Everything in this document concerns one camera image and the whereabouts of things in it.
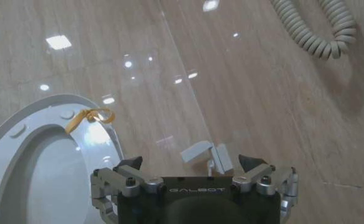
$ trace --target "white toilet seat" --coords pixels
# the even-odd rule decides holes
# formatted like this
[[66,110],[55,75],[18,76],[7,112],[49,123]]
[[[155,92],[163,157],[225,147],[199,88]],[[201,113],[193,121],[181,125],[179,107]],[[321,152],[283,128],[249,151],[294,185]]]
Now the white toilet seat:
[[70,136],[65,133],[74,115],[97,107],[86,98],[57,95],[27,106],[0,126],[0,223],[7,222],[5,216],[13,223],[101,223],[90,174],[123,159],[117,133],[86,119]]

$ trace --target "toilet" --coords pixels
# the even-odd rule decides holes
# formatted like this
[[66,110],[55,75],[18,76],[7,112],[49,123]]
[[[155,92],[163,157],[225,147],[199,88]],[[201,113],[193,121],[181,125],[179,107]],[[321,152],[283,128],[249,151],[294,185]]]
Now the toilet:
[[0,224],[99,224],[91,205],[90,174],[123,160],[115,130],[83,120],[65,127],[82,109],[98,108],[75,95],[51,96],[0,126]]

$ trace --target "wall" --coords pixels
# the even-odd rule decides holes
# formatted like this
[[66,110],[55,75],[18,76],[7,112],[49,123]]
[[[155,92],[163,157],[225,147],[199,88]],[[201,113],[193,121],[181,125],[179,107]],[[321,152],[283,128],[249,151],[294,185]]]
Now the wall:
[[[159,0],[217,143],[301,173],[290,223],[364,223],[364,0],[347,0],[358,43],[321,61],[297,46],[269,0]],[[298,0],[333,38],[317,1]]]
[[[57,35],[70,48],[50,47]],[[147,172],[201,173],[179,152],[210,134],[157,1],[0,0],[0,124],[61,93],[115,110],[126,156],[142,155]]]

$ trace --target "white coiled cord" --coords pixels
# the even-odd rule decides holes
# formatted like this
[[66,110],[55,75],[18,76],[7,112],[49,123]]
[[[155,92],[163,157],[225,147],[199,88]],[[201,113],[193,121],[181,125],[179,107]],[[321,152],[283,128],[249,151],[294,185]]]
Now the white coiled cord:
[[357,22],[343,0],[318,0],[333,24],[334,41],[315,35],[299,15],[291,0],[271,0],[285,27],[297,44],[315,57],[329,60],[338,59],[342,52],[350,51],[349,44],[357,42]]

